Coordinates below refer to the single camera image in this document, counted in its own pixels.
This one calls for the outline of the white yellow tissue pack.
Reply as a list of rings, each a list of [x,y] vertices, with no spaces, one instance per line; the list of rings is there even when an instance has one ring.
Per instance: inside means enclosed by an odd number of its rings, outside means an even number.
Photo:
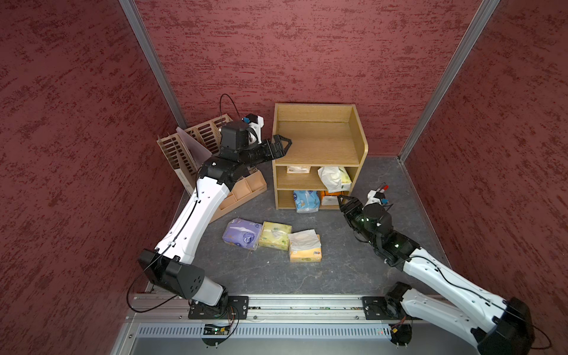
[[[320,167],[317,171],[327,192],[347,192],[351,190],[352,180],[345,167]]]

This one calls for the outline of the small beige tissue box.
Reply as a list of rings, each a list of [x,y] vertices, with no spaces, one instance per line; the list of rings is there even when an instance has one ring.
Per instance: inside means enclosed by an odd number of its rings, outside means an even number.
[[[286,172],[288,174],[309,174],[311,171],[310,166],[287,166]]]

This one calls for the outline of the orange white tissue box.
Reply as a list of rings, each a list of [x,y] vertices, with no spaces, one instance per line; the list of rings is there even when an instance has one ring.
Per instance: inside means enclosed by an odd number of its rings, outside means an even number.
[[[295,232],[288,236],[291,263],[319,263],[322,261],[320,236],[314,229]]]

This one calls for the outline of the yellow green tissue pack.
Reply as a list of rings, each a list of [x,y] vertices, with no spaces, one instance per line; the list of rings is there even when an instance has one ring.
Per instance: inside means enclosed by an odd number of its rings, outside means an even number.
[[[260,233],[258,245],[261,247],[272,248],[282,251],[289,249],[289,235],[292,233],[292,226],[265,221]]]

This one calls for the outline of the purple tissue pack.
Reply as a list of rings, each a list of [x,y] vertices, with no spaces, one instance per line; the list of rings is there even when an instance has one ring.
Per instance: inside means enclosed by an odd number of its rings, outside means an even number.
[[[256,250],[263,225],[241,218],[231,220],[223,233],[225,243],[243,249]]]

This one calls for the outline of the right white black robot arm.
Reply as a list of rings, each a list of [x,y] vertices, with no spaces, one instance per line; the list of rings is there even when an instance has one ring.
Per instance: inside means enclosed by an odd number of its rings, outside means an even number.
[[[535,341],[529,307],[478,287],[436,260],[426,249],[396,231],[382,190],[372,190],[366,203],[340,195],[340,211],[356,233],[392,268],[414,277],[444,299],[428,297],[397,283],[381,304],[392,318],[419,318],[472,345],[479,354],[528,354]]]

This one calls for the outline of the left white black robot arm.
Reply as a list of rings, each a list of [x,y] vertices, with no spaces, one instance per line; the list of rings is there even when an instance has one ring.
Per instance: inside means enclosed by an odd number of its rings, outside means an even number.
[[[220,150],[198,169],[189,202],[167,235],[138,262],[149,282],[175,296],[224,310],[225,288],[206,277],[193,260],[214,213],[250,168],[283,158],[292,141],[281,135],[263,139],[262,118],[248,115],[220,128]]]

